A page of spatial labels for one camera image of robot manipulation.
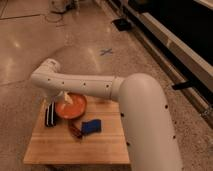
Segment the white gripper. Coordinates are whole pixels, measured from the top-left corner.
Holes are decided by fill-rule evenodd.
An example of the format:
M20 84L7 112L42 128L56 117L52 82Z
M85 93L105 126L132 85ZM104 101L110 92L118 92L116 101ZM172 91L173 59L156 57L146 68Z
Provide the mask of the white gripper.
M48 103L64 100L68 104L73 104L73 100L70 95L68 93L63 93L62 91L47 91L45 95Z

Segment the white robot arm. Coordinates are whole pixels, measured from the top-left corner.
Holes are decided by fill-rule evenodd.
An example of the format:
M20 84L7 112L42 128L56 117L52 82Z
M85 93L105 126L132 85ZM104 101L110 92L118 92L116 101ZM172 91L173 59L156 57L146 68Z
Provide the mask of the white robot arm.
M132 171L183 171L169 104L155 78L145 73L71 75L60 68L58 61L48 58L30 80L50 101L71 92L117 102Z

